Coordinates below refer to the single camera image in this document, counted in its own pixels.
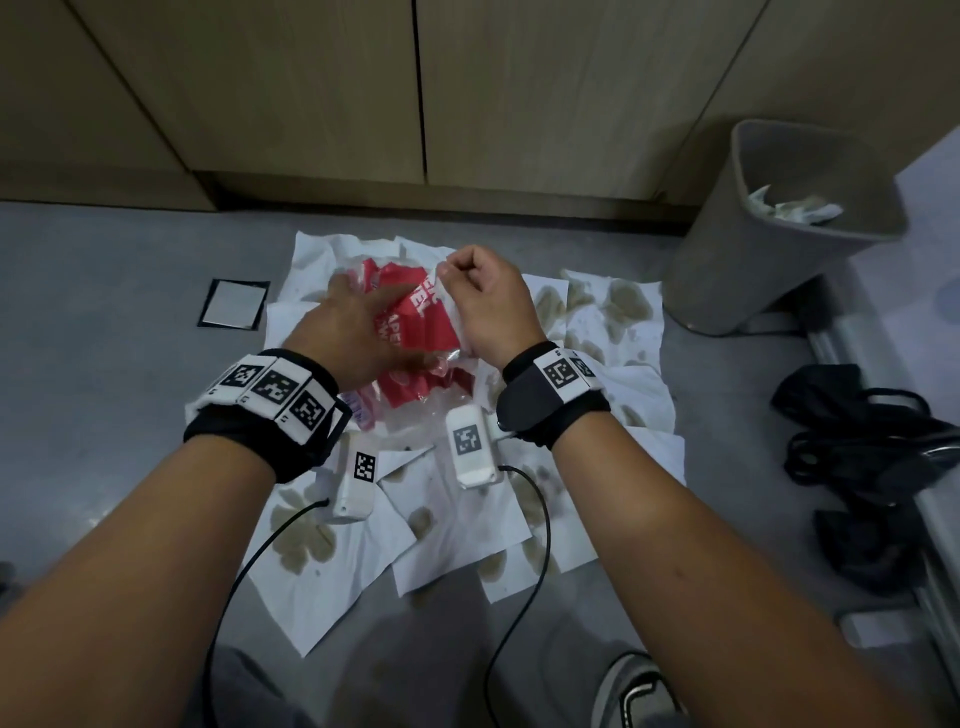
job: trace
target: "wire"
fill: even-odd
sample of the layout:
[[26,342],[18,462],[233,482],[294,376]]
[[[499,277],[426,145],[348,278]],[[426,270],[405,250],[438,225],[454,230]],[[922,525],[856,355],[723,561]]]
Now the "wire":
[[527,601],[523,605],[523,608],[520,610],[519,614],[516,615],[513,623],[507,629],[507,633],[503,636],[503,639],[500,640],[500,644],[493,652],[493,656],[490,658],[490,662],[487,664],[487,671],[483,676],[483,699],[487,704],[487,713],[490,715],[490,720],[493,725],[496,726],[496,728],[500,728],[500,721],[496,719],[496,712],[493,710],[493,703],[490,700],[490,678],[493,675],[493,665],[496,664],[496,658],[498,658],[500,653],[503,652],[503,648],[507,646],[507,641],[510,639],[511,635],[514,634],[516,626],[520,624],[520,620],[523,619],[523,616],[527,613],[527,610],[530,609],[530,605],[533,604],[534,599],[537,598],[537,594],[540,593],[540,587],[543,586],[543,579],[546,578],[546,572],[550,566],[551,546],[550,514],[546,508],[546,498],[543,497],[543,491],[537,486],[537,483],[534,482],[533,478],[520,468],[515,468],[512,465],[501,465],[499,466],[499,469],[504,473],[516,473],[517,475],[520,475],[524,480],[530,483],[530,487],[534,489],[534,492],[537,494],[537,498],[540,499],[540,505],[543,507],[543,521],[546,523],[546,548],[543,553],[543,566],[540,568],[540,577],[537,579],[537,585],[534,587],[534,591],[530,594],[529,598],[527,598]]
[[207,728],[219,728],[220,723],[217,722],[217,715],[213,710],[213,685],[210,677],[210,672],[213,668],[213,648],[217,644],[217,635],[220,634],[220,625],[224,623],[224,616],[227,614],[227,608],[230,606],[230,600],[233,599],[233,595],[236,594],[237,589],[240,588],[240,582],[244,580],[244,577],[247,576],[247,573],[252,568],[253,564],[256,563],[256,560],[260,558],[264,551],[266,551],[270,544],[276,541],[276,538],[286,530],[287,526],[296,521],[304,513],[309,513],[315,508],[324,508],[330,504],[329,498],[324,498],[323,500],[318,500],[316,503],[310,503],[306,508],[301,508],[297,513],[287,519],[283,525],[274,531],[270,538],[263,542],[263,545],[256,550],[256,553],[251,557],[250,561],[240,570],[240,573],[233,580],[233,586],[230,587],[230,593],[227,597],[227,603],[224,605],[224,611],[220,614],[220,619],[217,621],[217,628],[213,631],[213,639],[210,640],[210,647],[206,651],[206,659],[204,660],[204,675],[201,681],[201,691],[202,691],[202,700],[204,704],[204,724]]

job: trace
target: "black fabric strap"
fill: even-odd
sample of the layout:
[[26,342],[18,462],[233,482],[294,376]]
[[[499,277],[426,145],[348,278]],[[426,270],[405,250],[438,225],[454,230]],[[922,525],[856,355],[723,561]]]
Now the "black fabric strap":
[[[309,371],[331,397],[335,398],[340,393],[333,375],[307,356],[285,349],[267,349],[261,355],[287,359]],[[187,426],[183,432],[183,442],[196,435],[226,437],[262,457],[273,468],[277,483],[289,483],[311,468],[323,464],[332,446],[328,442],[330,435],[339,437],[349,418],[349,409],[345,405],[342,411],[346,414],[334,433],[326,432],[325,426],[322,426],[324,432],[316,432],[307,443],[308,447],[305,447],[287,437],[272,420],[254,415],[238,404],[209,404]]]
[[[526,370],[535,366],[535,359],[557,348],[553,342],[543,341],[518,354],[503,368],[504,381],[509,386]],[[541,448],[553,449],[560,436],[588,412],[610,412],[610,403],[602,392],[591,390],[576,400],[567,402],[537,425],[518,432],[516,437]]]

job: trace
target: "white square on floor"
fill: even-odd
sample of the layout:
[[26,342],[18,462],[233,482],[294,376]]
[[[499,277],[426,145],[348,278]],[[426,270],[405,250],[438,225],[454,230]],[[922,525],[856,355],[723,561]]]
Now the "white square on floor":
[[262,284],[215,280],[213,293],[201,318],[202,324],[231,328],[253,328],[267,295]]

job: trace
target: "cabinet door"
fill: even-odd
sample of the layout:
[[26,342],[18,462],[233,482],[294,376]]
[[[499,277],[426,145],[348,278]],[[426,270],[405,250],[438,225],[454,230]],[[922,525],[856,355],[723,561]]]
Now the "cabinet door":
[[183,171],[60,0],[0,3],[0,161]]
[[422,182],[409,0],[73,0],[187,166]]
[[649,199],[763,0],[418,0],[430,183]]
[[857,133],[902,169],[960,123],[957,3],[772,0],[667,174],[667,202],[703,202],[747,117]]

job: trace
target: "person's left hand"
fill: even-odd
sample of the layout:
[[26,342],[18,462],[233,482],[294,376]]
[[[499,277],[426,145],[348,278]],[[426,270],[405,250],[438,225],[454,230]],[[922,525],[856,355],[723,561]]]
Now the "person's left hand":
[[432,354],[394,346],[377,335],[373,323],[378,313],[416,287],[385,285],[363,294],[350,288],[347,276],[333,276],[323,303],[300,320],[283,348],[325,367],[341,392],[370,384],[384,372],[428,369],[434,364]]

